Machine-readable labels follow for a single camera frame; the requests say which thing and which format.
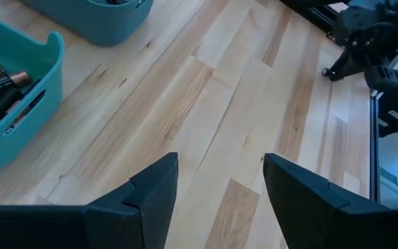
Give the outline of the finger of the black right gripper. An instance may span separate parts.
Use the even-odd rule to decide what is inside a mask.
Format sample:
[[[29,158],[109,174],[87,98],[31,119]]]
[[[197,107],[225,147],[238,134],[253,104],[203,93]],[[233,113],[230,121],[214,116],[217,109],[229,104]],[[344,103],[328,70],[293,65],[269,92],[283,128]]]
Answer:
[[[353,53],[344,50],[338,60],[329,69],[328,78],[331,82],[342,80],[345,77],[362,73],[370,66],[370,58],[365,53]]]

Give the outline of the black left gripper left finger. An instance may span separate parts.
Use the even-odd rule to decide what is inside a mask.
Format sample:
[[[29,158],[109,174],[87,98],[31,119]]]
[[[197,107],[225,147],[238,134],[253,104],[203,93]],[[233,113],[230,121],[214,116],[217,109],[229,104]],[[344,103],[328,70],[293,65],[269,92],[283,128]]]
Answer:
[[[0,205],[0,249],[164,249],[177,187],[171,152],[86,205]]]

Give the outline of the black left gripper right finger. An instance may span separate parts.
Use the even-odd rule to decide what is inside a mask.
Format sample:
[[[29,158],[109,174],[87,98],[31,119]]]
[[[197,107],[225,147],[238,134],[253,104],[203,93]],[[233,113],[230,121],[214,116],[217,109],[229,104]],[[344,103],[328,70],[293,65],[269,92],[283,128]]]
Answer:
[[[398,249],[398,210],[277,154],[265,154],[263,176],[289,249]]]

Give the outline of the teal plastic bin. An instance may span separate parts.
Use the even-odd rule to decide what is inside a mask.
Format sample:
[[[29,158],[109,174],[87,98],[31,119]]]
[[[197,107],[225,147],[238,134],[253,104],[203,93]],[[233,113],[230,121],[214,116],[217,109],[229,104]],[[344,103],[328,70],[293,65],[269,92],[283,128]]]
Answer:
[[[40,44],[0,21],[1,77],[25,71],[31,79],[29,84],[16,88],[23,97],[0,121],[0,169],[16,159],[58,109],[63,58],[64,40],[59,33],[49,33],[46,43]]]

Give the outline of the dark blue-grey plastic bin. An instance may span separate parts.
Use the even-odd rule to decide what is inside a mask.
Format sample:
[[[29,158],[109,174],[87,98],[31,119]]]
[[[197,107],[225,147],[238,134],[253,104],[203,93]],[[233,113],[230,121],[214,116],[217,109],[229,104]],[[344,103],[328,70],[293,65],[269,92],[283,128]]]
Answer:
[[[121,44],[149,16],[154,0],[20,0],[88,42]]]

